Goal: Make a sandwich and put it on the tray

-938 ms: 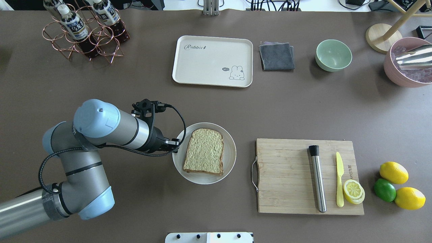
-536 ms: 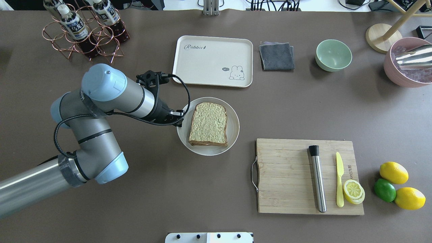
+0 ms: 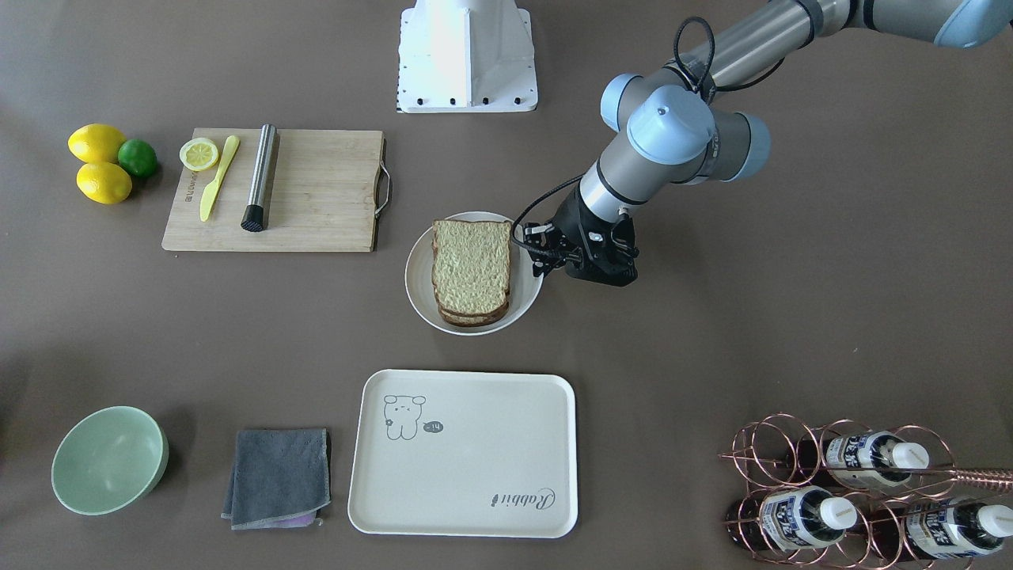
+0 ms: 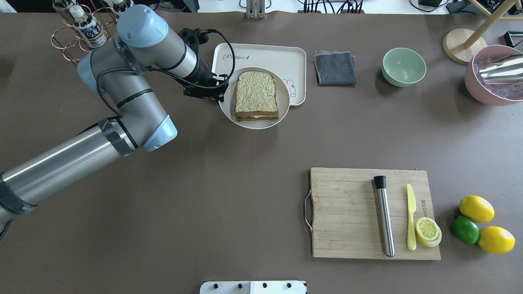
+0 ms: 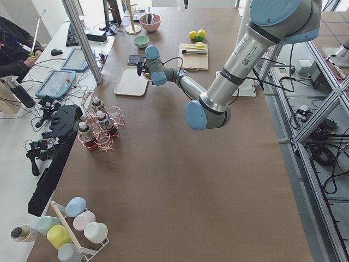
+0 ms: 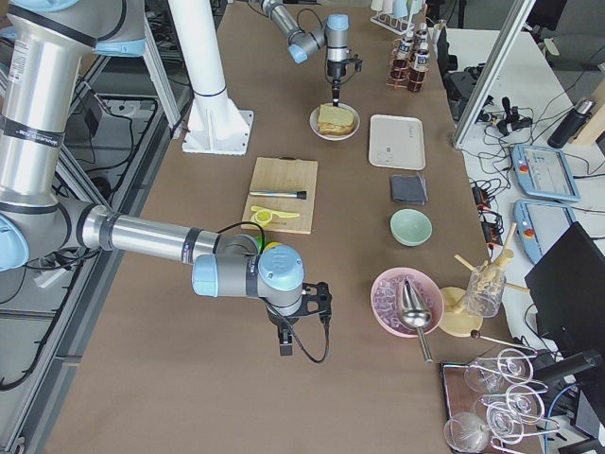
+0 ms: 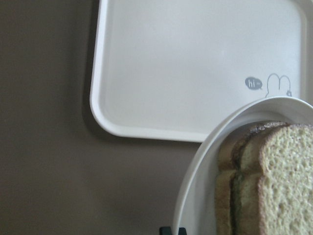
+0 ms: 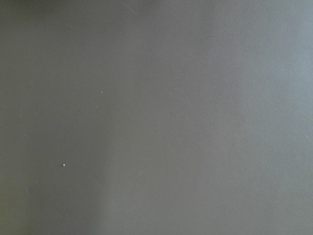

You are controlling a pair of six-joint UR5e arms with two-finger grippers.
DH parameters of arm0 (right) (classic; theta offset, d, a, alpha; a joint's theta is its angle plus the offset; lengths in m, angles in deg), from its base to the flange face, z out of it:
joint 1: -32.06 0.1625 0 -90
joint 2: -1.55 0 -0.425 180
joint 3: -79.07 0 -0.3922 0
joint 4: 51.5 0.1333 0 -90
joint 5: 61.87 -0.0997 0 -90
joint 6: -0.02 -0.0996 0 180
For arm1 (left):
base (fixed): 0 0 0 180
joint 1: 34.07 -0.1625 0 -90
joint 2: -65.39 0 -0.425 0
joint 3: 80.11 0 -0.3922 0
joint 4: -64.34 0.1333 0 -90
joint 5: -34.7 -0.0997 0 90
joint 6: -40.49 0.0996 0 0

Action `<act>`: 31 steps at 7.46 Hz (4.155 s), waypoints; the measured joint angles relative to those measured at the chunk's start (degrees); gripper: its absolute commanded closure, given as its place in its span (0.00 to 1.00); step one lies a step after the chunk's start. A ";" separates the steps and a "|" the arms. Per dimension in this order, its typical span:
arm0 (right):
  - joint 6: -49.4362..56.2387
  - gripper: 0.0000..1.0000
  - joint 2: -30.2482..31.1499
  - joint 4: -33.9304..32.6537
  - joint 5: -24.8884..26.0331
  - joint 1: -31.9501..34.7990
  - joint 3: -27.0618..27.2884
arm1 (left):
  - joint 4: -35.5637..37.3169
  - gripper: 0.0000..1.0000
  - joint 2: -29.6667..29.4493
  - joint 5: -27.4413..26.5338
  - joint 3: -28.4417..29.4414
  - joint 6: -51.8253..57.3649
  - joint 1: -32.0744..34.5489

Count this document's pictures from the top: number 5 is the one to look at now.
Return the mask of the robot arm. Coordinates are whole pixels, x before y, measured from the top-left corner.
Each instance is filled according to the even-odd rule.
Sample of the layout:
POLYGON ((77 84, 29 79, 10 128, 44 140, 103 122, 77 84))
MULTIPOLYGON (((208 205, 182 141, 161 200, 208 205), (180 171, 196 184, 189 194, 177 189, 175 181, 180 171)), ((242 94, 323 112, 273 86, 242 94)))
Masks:
POLYGON ((277 44, 295 44, 315 39, 320 31, 321 1, 251 1, 246 33, 236 45, 208 90, 179 68, 167 68, 156 46, 145 49, 137 73, 150 74, 153 84, 174 82, 191 101, 185 120, 194 130, 220 128, 231 118, 228 101, 245 81, 258 60, 277 44))

